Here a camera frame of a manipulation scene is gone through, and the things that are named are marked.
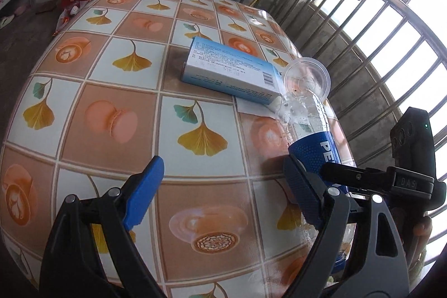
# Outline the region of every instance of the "ginkgo leaf print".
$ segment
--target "ginkgo leaf print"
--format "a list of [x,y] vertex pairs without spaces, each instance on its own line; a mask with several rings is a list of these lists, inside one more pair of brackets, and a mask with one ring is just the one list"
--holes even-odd
[[252,15],[247,15],[248,18],[250,18],[251,23],[254,24],[255,26],[263,26],[265,27],[265,24],[263,24],[262,22],[258,21],[254,16]]
[[174,105],[174,110],[177,116],[187,123],[197,124],[197,115],[194,113],[194,106]]
[[276,58],[273,60],[274,63],[280,65],[281,67],[286,67],[289,63],[286,60],[283,60],[279,54],[277,54],[273,49],[267,49],[269,53],[271,53]]
[[39,284],[37,283],[36,279],[34,278],[33,271],[30,268],[30,264],[28,263],[26,256],[23,254],[22,249],[20,249],[20,253],[16,253],[14,250],[9,249],[9,253],[13,257],[14,261],[16,262],[19,269],[24,273],[26,276],[29,274],[30,278],[27,278],[32,285],[34,285],[35,288],[39,289]]
[[216,298],[216,295],[214,294],[216,288],[219,288],[219,290],[222,292],[224,298],[228,298],[227,292],[218,282],[214,282],[213,284],[214,284],[214,287],[211,290],[211,292],[202,293],[202,294],[193,294],[193,295],[190,295],[188,298]]
[[158,0],[157,4],[149,4],[146,7],[150,8],[150,9],[155,9],[156,11],[167,11],[168,9],[171,9],[171,7],[168,7],[168,6],[165,6],[164,4],[162,4],[160,2],[160,0]]
[[[104,236],[104,232],[102,231],[102,226],[100,224],[92,224],[93,237],[95,238],[96,248],[98,249],[98,253],[107,254],[109,252],[109,247],[106,243],[106,237]],[[136,234],[132,230],[129,231],[130,238],[135,243],[136,242]]]
[[132,45],[134,47],[133,52],[129,56],[113,61],[112,65],[118,67],[123,71],[140,71],[151,67],[152,62],[150,62],[147,58],[138,56],[136,54],[135,42],[133,42],[132,40],[130,41],[132,42]]
[[235,29],[236,31],[239,31],[239,32],[246,32],[246,31],[247,31],[244,27],[238,25],[238,24],[234,21],[233,18],[230,18],[230,19],[233,21],[233,23],[229,23],[229,24],[228,24],[231,28],[233,28],[233,29]]
[[41,99],[43,97],[43,93],[45,92],[45,86],[47,84],[50,84],[48,87],[48,92],[46,93],[45,98],[39,102],[36,105],[33,105],[29,108],[27,108],[23,112],[23,118],[26,121],[26,124],[29,128],[40,130],[42,128],[48,127],[53,124],[54,122],[54,114],[53,111],[50,109],[50,107],[47,105],[46,100],[48,98],[48,95],[50,95],[51,87],[53,86],[53,79],[51,78],[48,82],[45,84],[36,83],[39,84],[38,87],[34,85],[33,88],[33,94],[36,98]]
[[196,4],[200,4],[202,6],[207,6],[208,4],[205,2],[202,2],[201,0],[190,0],[191,2],[194,2]]
[[190,25],[190,24],[184,23],[183,26],[185,26],[186,29],[189,29],[190,31],[194,31],[192,33],[185,33],[186,37],[192,39],[195,36],[197,36],[197,37],[202,37],[202,38],[206,38],[207,40],[213,41],[211,38],[209,38],[208,36],[205,36],[203,33],[201,33],[200,27],[198,24]]
[[93,14],[96,14],[96,15],[99,15],[99,16],[87,18],[86,21],[91,23],[91,24],[97,24],[98,26],[100,26],[102,24],[112,23],[112,21],[106,17],[106,14],[108,12],[109,12],[108,8],[106,8],[105,11],[102,11],[101,9],[95,9],[93,11]]
[[45,86],[46,86],[46,84],[42,84],[41,82],[35,83],[34,87],[33,87],[34,97],[36,97],[38,99],[43,98],[43,95],[45,93]]
[[202,117],[200,126],[188,133],[180,135],[177,143],[186,149],[192,151],[195,155],[207,155],[212,157],[227,148],[228,142],[220,134],[209,129],[205,124],[205,117],[203,115],[203,109],[197,100],[191,108],[197,105]]
[[280,182],[278,180],[274,181],[278,184],[278,186],[280,186],[287,200],[286,208],[282,212],[281,217],[278,219],[276,228],[278,230],[295,230],[297,227],[301,226],[301,209],[297,204],[290,202],[289,197],[287,196],[287,193]]

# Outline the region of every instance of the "screw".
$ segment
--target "screw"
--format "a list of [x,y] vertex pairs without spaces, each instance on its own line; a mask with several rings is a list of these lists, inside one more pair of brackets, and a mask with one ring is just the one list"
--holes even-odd
[[377,204],[380,204],[383,202],[384,199],[382,198],[381,195],[372,195],[372,200]]
[[329,195],[338,196],[340,194],[340,190],[337,187],[329,187],[328,188]]
[[107,192],[107,194],[108,194],[110,197],[117,197],[117,196],[119,196],[120,193],[121,193],[121,190],[120,190],[118,187],[112,187],[112,188]]
[[65,198],[65,202],[67,202],[68,204],[71,204],[71,203],[75,202],[75,199],[76,199],[76,196],[75,196],[75,195],[68,195],[68,196]]

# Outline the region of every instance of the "window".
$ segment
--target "window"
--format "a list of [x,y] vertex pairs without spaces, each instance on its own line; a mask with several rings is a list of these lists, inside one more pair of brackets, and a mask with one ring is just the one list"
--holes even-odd
[[[321,6],[321,11],[326,15],[338,6],[331,16],[333,24],[338,26],[343,24],[359,4],[357,0],[344,0],[341,4],[341,0],[326,0],[321,4],[322,1],[316,0],[314,4]],[[402,22],[403,16],[409,15],[412,10],[447,46],[447,0],[402,1],[407,4],[407,8],[401,11],[396,7],[400,12],[398,13],[392,7],[395,0],[389,0],[386,8],[383,8],[384,0],[365,0],[343,27],[343,33],[353,40],[375,19],[358,39],[356,46],[365,57],[373,55],[371,65],[379,78],[385,78],[384,83],[394,100],[403,99],[398,105],[402,114],[410,106],[425,109],[429,113],[432,111],[430,124],[437,143],[436,176],[447,181],[447,143],[442,142],[447,138],[447,102],[444,102],[447,95],[447,60],[439,58],[442,54],[447,54],[447,49],[442,45],[432,49],[431,45],[435,45],[423,38],[427,36],[429,40],[423,23]],[[388,43],[382,49],[377,49],[391,34],[393,36]],[[447,209],[440,208],[438,212],[432,212],[435,216],[431,237],[437,236],[437,239],[428,244],[426,261],[435,259],[447,243]]]

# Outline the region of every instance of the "macaron print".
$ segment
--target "macaron print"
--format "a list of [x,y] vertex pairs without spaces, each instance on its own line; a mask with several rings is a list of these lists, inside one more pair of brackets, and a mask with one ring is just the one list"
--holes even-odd
[[84,122],[93,133],[108,133],[115,141],[124,144],[134,136],[138,117],[134,111],[118,109],[107,100],[98,100],[86,109]]

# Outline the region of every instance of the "blue gripper pad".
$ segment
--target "blue gripper pad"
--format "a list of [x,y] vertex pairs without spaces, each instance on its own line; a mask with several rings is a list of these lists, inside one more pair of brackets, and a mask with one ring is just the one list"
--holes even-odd
[[146,166],[142,180],[127,200],[126,216],[122,223],[127,231],[142,222],[144,214],[157,193],[158,186],[165,175],[165,163],[158,155],[154,156]]
[[323,193],[326,190],[324,182],[315,174],[304,173],[304,169],[297,166],[298,161],[291,156],[284,159],[283,172],[296,201],[299,204],[306,221],[317,230],[323,227],[321,218],[323,207]]

